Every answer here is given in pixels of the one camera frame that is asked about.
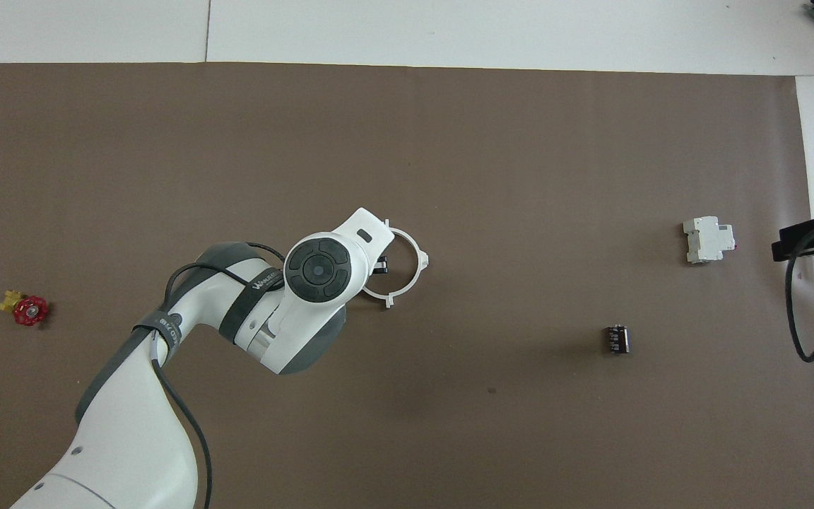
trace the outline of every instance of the red handwheel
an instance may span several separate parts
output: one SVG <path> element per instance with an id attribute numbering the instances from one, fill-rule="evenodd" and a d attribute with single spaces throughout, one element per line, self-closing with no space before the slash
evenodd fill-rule
<path id="1" fill-rule="evenodd" d="M 49 304 L 43 297 L 30 296 L 14 306 L 12 315 L 14 315 L 14 322 L 29 326 L 41 322 L 48 312 Z"/>

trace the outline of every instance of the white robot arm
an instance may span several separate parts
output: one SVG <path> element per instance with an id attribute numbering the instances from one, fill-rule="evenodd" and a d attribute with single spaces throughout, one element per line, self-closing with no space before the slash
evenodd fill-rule
<path id="1" fill-rule="evenodd" d="M 161 365 L 206 323 L 274 373 L 310 367 L 392 240 L 385 223 L 358 209 L 334 231 L 298 242 L 283 271 L 245 242 L 210 247 L 90 384 L 71 447 L 13 508 L 193 507 L 194 451 L 159 381 Z"/>

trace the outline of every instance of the black cable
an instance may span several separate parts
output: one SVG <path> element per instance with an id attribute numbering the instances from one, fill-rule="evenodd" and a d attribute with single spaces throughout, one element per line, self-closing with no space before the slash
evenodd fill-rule
<path id="1" fill-rule="evenodd" d="M 162 366 L 159 366 L 159 361 L 154 359 L 150 362 L 153 365 L 155 376 L 159 379 L 159 383 L 162 384 L 162 389 L 172 397 L 175 401 L 175 405 L 178 406 L 178 409 L 181 409 L 181 413 L 187 418 L 187 422 L 190 422 L 191 427 L 196 433 L 196 437 L 200 439 L 200 447 L 203 448 L 203 460 L 206 461 L 206 499 L 203 500 L 203 509 L 209 509 L 209 501 L 213 497 L 213 457 L 209 454 L 209 445 L 206 444 L 206 435 L 204 435 L 203 429 L 200 429 L 200 425 L 197 424 L 196 419 L 194 419 L 194 414 L 187 408 L 184 400 L 178 396 L 175 389 L 168 383 L 168 379 L 162 372 Z"/>
<path id="2" fill-rule="evenodd" d="M 259 244 L 258 242 L 247 242 L 247 245 L 251 246 L 251 247 L 258 247 L 259 249 L 265 249 L 266 251 L 269 251 L 269 252 L 271 252 L 271 254 L 278 257 L 278 260 L 281 260 L 282 262 L 285 261 L 284 254 L 281 254 L 280 252 L 275 251 L 275 249 L 269 247 L 268 245 Z"/>
<path id="3" fill-rule="evenodd" d="M 269 247 L 268 245 L 258 244 L 257 242 L 247 242 L 247 245 L 251 247 L 258 247 L 259 249 L 265 249 L 278 257 L 282 262 L 285 261 L 284 255 L 278 251 L 275 251 L 275 249 Z M 233 280 L 238 281 L 238 283 L 242 284 L 243 286 L 248 284 L 247 280 L 224 267 L 217 267 L 216 265 L 203 264 L 199 262 L 183 265 L 183 267 L 178 268 L 178 270 L 168 278 L 168 282 L 165 284 L 165 297 L 162 299 L 162 303 L 159 304 L 159 310 L 168 312 L 168 303 L 172 296 L 172 289 L 175 287 L 175 281 L 181 274 L 194 268 L 216 271 L 216 273 L 225 274 Z M 206 499 L 203 501 L 203 509 L 208 509 L 209 502 L 213 497 L 213 457 L 209 454 L 209 444 L 206 442 L 206 435 L 204 435 L 203 429 L 201 429 L 200 425 L 196 422 L 194 413 L 190 412 L 190 409 L 187 408 L 187 404 L 184 403 L 184 400 L 181 399 L 171 384 L 168 383 L 168 379 L 165 377 L 165 373 L 162 371 L 162 366 L 159 366 L 159 361 L 154 359 L 151 361 L 151 363 L 153 365 L 155 377 L 158 378 L 159 383 L 162 384 L 162 389 L 165 390 L 169 396 L 171 396 L 172 400 L 175 402 L 175 405 L 178 406 L 178 409 L 181 409 L 181 413 L 183 413 L 185 418 L 187 418 L 187 422 L 190 422 L 191 427 L 196 433 L 196 437 L 200 440 L 200 447 L 203 448 L 203 460 L 206 461 Z"/>
<path id="4" fill-rule="evenodd" d="M 247 285 L 247 280 L 223 267 L 216 267 L 215 265 L 210 264 L 201 264 L 199 262 L 183 265 L 183 267 L 179 268 L 177 271 L 175 271 L 174 274 L 172 274 L 171 277 L 168 278 L 168 283 L 165 284 L 165 297 L 164 299 L 162 299 L 162 303 L 159 304 L 159 310 L 162 310 L 163 312 L 168 312 L 168 300 L 171 299 L 172 289 L 174 289 L 175 287 L 175 280 L 177 280 L 179 275 L 185 273 L 186 271 L 189 271 L 190 269 L 195 268 L 203 268 L 216 271 L 217 273 L 225 274 L 228 277 L 232 278 L 233 280 L 238 281 L 238 283 L 243 284 L 243 286 Z"/>
<path id="5" fill-rule="evenodd" d="M 787 260 L 787 271 L 784 274 L 784 300 L 787 303 L 787 324 L 789 329 L 791 329 L 791 338 L 794 340 L 794 347 L 797 349 L 797 355 L 799 355 L 801 360 L 804 362 L 814 361 L 814 350 L 812 350 L 811 354 L 806 355 L 805 351 L 802 349 L 800 334 L 797 332 L 797 325 L 794 319 L 794 290 L 792 289 L 792 286 L 794 286 L 794 264 L 796 263 L 797 258 L 799 258 L 802 252 L 805 250 L 806 246 L 812 241 L 814 241 L 814 229 L 810 230 L 808 234 L 802 236 L 800 242 L 797 242 L 797 245 L 794 246 L 794 250 L 791 252 L 791 257 Z"/>

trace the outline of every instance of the brown table mat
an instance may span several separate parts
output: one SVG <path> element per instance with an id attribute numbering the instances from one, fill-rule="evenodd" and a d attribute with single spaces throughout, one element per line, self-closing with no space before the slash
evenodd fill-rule
<path id="1" fill-rule="evenodd" d="M 432 258 L 393 310 L 355 299 L 296 376 L 210 329 L 167 367 L 214 508 L 814 507 L 769 254 L 808 218 L 793 78 L 283 64 L 0 64 L 0 299 L 54 303 L 0 312 L 0 507 L 175 267 L 358 206 Z M 689 267 L 705 215 L 739 249 Z"/>

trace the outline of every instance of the black capacitor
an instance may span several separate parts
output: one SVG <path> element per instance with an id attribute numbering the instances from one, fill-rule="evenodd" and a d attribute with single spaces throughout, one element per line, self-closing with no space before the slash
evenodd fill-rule
<path id="1" fill-rule="evenodd" d="M 630 332 L 623 325 L 605 329 L 608 335 L 608 348 L 616 354 L 630 353 Z"/>

